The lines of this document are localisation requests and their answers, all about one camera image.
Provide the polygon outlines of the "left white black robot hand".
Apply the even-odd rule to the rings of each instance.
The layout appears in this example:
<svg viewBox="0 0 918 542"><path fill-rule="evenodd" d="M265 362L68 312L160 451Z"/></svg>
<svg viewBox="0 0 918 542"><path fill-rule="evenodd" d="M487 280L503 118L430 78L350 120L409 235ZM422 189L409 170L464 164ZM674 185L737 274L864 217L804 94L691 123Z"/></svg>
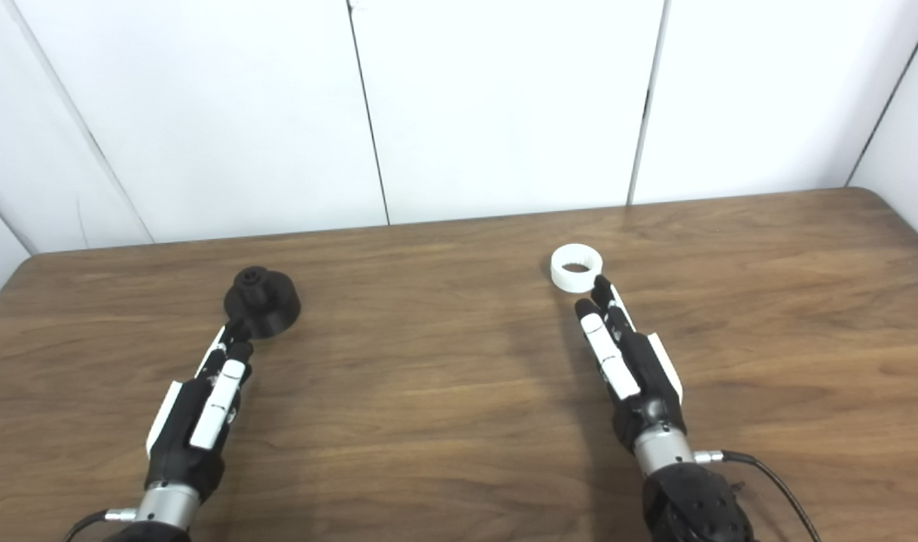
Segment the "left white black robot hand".
<svg viewBox="0 0 918 542"><path fill-rule="evenodd" d="M170 384L146 440L145 490L185 485L204 502L218 489L252 352L251 329L233 318L215 335L194 377Z"/></svg>

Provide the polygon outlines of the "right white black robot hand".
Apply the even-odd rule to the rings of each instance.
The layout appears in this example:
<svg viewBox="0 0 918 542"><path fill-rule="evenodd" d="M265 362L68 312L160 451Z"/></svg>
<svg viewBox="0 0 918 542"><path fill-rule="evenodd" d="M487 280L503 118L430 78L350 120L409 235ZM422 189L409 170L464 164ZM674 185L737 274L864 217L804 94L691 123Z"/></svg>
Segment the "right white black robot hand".
<svg viewBox="0 0 918 542"><path fill-rule="evenodd" d="M651 430L686 434L679 375L658 335L636 329L612 282L597 275L575 313L607 385L618 442L634 452Z"/></svg>

